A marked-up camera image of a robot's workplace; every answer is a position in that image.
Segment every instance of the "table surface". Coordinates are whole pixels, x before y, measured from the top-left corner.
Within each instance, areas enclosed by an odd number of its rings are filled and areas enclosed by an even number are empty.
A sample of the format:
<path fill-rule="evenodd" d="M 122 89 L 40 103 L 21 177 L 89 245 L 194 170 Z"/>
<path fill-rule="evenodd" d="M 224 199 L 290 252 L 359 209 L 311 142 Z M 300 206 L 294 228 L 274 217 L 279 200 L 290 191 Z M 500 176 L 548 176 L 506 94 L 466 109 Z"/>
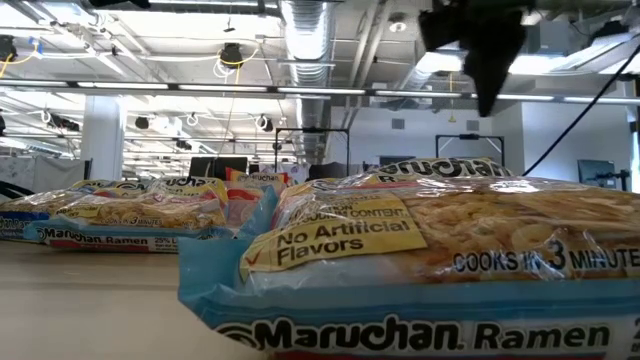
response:
<path fill-rule="evenodd" d="M 0 359 L 265 358 L 209 330 L 177 286 L 176 255 L 0 241 Z"/>

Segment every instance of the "computer monitor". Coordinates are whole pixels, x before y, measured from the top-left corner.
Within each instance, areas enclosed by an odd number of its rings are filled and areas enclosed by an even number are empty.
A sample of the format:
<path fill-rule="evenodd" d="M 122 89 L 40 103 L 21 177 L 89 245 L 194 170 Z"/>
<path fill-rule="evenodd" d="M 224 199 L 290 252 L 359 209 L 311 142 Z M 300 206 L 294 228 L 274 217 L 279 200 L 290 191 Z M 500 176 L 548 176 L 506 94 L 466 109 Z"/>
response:
<path fill-rule="evenodd" d="M 606 189 L 616 189 L 616 178 L 613 174 L 616 167 L 613 161 L 578 160 L 578 176 L 580 183 Z"/>

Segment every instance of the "ceiling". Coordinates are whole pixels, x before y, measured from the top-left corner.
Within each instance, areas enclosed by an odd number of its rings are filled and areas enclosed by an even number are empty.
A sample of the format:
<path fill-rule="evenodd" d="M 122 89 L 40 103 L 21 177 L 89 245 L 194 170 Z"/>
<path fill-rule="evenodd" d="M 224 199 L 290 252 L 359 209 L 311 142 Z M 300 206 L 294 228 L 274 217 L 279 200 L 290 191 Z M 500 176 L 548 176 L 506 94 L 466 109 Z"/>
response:
<path fill-rule="evenodd" d="M 204 84 L 253 84 L 288 85 L 292 78 L 290 66 L 282 60 L 288 58 L 285 24 L 277 16 L 246 15 L 246 7 L 232 7 L 224 11 L 232 1 L 184 2 L 180 0 L 157 1 L 156 11 L 138 11 L 131 5 L 110 9 L 94 9 L 84 2 L 51 1 L 40 4 L 26 1 L 8 0 L 0 3 L 0 34 L 16 36 L 15 46 L 18 60 L 25 59 L 33 51 L 30 41 L 37 39 L 42 45 L 42 54 L 15 66 L 8 66 L 4 78 L 20 79 L 62 79 L 89 81 L 127 82 L 180 82 Z M 375 83 L 385 84 L 393 89 L 400 83 L 420 60 L 424 51 L 416 15 L 421 10 L 430 9 L 430 0 L 388 0 L 381 5 L 369 0 L 346 0 L 336 2 L 335 31 L 331 49 L 331 87 L 353 87 L 350 81 L 354 59 L 357 58 L 360 35 L 366 30 L 368 16 L 376 14 L 365 52 L 375 48 L 372 64 L 367 73 L 361 73 L 363 87 Z M 275 1 L 267 1 L 269 6 L 277 6 Z M 589 29 L 589 18 L 602 14 L 624 13 L 630 1 L 542 1 L 540 16 L 548 21 L 561 22 L 574 19 L 583 29 Z M 382 19 L 382 14 L 405 14 L 406 30 L 392 32 L 390 23 Z M 51 25 L 51 21 L 61 25 Z M 373 45 L 375 34 L 381 28 L 379 43 Z M 567 30 L 572 44 L 578 49 L 586 39 L 580 39 L 576 31 Z M 244 58 L 253 58 L 228 75 L 216 70 L 216 56 L 225 43 L 239 43 Z M 86 49 L 89 44 L 92 50 Z M 367 61 L 363 56 L 360 68 Z M 552 88 L 556 93 L 593 94 L 608 75 L 582 73 L 580 81 L 568 82 L 566 88 Z M 546 83 L 565 83 L 564 79 L 550 78 Z M 473 91 L 470 79 L 459 72 L 431 76 L 427 82 L 433 90 Z M 540 84 L 540 76 L 512 75 L 503 91 L 535 93 L 547 89 Z M 158 130 L 140 130 L 135 127 L 138 116 L 168 118 L 182 121 L 180 135 L 194 138 L 211 138 L 200 141 L 204 147 L 202 154 L 212 153 L 263 153 L 272 152 L 270 141 L 273 133 L 265 133 L 255 126 L 255 119 L 264 115 L 276 126 L 296 127 L 295 97 L 278 98 L 237 98 L 233 94 L 222 97 L 178 97 L 178 96 L 122 96 L 124 106 L 129 111 L 127 136 L 173 135 Z M 0 88 L 0 108 L 4 109 L 6 133 L 56 134 L 70 133 L 52 129 L 43 122 L 43 110 L 62 115 L 82 125 L 85 95 L 77 93 L 22 92 Z M 332 99 L 334 106 L 344 106 L 344 98 Z M 433 106 L 441 108 L 474 109 L 473 101 L 434 100 Z M 295 139 L 293 134 L 285 136 Z M 253 139 L 264 143 L 249 146 L 222 145 L 221 140 Z M 80 140 L 40 139 L 30 140 L 65 149 L 67 153 L 78 155 Z M 285 145 L 283 151 L 293 154 L 295 144 Z M 130 153 L 184 153 L 172 141 L 127 141 L 125 151 Z M 167 165 L 162 156 L 125 154 L 125 169 L 133 168 L 133 158 L 149 166 L 147 173 L 174 174 L 188 169 L 188 159 Z M 265 161 L 271 159 L 262 156 Z"/>

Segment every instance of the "white column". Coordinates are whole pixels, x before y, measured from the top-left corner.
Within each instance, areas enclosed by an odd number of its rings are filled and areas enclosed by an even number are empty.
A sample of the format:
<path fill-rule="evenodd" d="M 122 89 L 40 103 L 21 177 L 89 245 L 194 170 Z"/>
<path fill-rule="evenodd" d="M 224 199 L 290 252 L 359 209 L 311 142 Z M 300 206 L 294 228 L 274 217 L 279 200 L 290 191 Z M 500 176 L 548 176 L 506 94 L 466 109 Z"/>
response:
<path fill-rule="evenodd" d="M 87 96 L 82 127 L 82 160 L 91 160 L 91 179 L 120 180 L 127 110 L 116 97 Z"/>

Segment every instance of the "white table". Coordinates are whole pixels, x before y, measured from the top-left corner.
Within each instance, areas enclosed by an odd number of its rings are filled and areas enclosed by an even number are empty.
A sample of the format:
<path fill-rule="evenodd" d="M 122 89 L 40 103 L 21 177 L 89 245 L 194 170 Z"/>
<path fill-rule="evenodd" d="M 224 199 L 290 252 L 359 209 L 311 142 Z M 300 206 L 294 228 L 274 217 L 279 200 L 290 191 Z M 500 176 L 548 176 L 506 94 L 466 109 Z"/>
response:
<path fill-rule="evenodd" d="M 0 359 L 264 359 L 178 302 L 177 265 L 0 241 Z"/>

